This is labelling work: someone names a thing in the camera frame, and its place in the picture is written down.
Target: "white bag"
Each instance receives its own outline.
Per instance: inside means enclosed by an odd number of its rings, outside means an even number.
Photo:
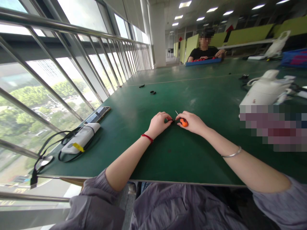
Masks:
[[[281,55],[281,50],[285,46],[286,41],[288,40],[290,36],[291,30],[287,30],[281,33],[278,39],[273,41],[273,44],[269,47],[267,52],[265,53],[266,58],[271,58],[273,56],[279,56]]]

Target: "black t-shirt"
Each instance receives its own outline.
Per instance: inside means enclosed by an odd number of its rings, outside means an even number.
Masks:
[[[193,60],[200,59],[200,57],[213,57],[218,52],[215,46],[209,46],[207,50],[200,50],[199,48],[193,49],[190,56]]]

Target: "person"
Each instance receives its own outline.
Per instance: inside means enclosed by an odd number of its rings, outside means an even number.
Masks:
[[[253,192],[259,209],[281,229],[307,229],[307,188],[242,150],[195,114],[184,111],[187,127],[202,136]],[[145,132],[97,177],[88,179],[80,195],[70,199],[70,213],[52,230],[122,229],[124,211],[114,206],[140,158],[170,124],[166,112],[155,115]],[[247,229],[243,220],[203,186],[151,183],[135,200],[130,229]]]
[[[221,58],[224,60],[226,57],[226,51],[221,49],[218,50],[215,46],[209,46],[211,38],[214,36],[214,29],[207,28],[202,33],[199,38],[199,47],[192,50],[188,62],[198,59],[208,59],[208,58]]]

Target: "orange screwdriver handle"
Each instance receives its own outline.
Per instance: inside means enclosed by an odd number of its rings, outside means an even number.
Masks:
[[[188,126],[188,122],[184,118],[180,118],[180,123],[182,124],[183,127],[187,127]]]

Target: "blue box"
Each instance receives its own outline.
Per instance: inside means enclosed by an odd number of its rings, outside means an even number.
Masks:
[[[307,68],[307,49],[283,52],[281,65]]]
[[[209,60],[196,61],[196,62],[186,62],[185,66],[212,64],[212,63],[219,63],[221,61],[222,61],[221,58],[216,58],[216,59],[209,59]]]

